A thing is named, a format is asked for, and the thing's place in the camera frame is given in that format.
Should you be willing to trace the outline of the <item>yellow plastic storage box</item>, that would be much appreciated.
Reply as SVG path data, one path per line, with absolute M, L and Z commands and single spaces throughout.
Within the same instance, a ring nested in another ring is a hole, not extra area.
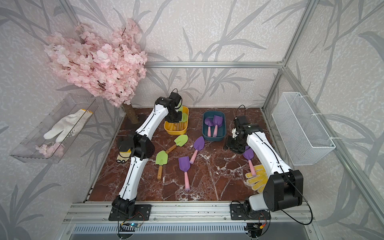
M 183 113 L 187 113 L 188 119 L 189 119 L 188 107 L 184 107 Z M 187 128 L 188 128 L 188 121 L 187 121 L 187 127 L 183 130 L 182 130 L 182 121 L 179 123 L 169 123 L 169 122 L 165 121 L 165 123 L 164 123 L 164 129 L 166 130 L 166 132 L 169 135 L 173 135 L 173 136 L 179 136 L 179 135 L 185 134 L 187 132 Z

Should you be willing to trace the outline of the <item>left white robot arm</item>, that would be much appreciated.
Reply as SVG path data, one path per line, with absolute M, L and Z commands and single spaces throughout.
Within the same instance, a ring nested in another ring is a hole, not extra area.
M 112 203 L 113 209 L 119 213 L 131 216 L 135 212 L 135 202 L 139 182 L 146 163 L 155 153 L 152 137 L 163 120 L 178 123 L 182 120 L 183 99 L 177 90 L 170 93 L 169 97 L 159 97 L 154 108 L 135 131 L 135 134 L 121 143 L 123 150 L 130 150 L 130 167 L 123 186 Z

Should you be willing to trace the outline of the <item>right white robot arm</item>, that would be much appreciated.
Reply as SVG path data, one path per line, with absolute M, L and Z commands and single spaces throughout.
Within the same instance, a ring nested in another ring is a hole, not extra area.
M 235 117 L 234 128 L 227 138 L 226 146 L 248 161 L 257 156 L 266 172 L 267 183 L 263 192 L 246 201 L 251 210 L 275 212 L 303 203 L 302 173 L 292 170 L 280 158 L 259 125 L 250 124 L 245 115 Z

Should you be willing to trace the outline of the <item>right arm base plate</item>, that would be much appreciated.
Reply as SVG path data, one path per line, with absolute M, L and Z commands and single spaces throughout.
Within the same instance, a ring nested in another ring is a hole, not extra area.
M 253 210 L 248 200 L 244 202 L 232 201 L 230 204 L 231 220 L 259 220 L 269 221 L 269 210 Z

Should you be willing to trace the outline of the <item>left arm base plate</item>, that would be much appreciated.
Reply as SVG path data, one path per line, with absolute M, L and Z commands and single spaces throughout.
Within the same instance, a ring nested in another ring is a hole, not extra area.
M 152 210 L 152 205 L 139 204 L 134 206 L 134 211 L 132 214 L 125 214 L 116 208 L 112 208 L 109 218 L 109 221 L 112 222 L 123 222 L 123 221 L 149 221 L 150 214 Z

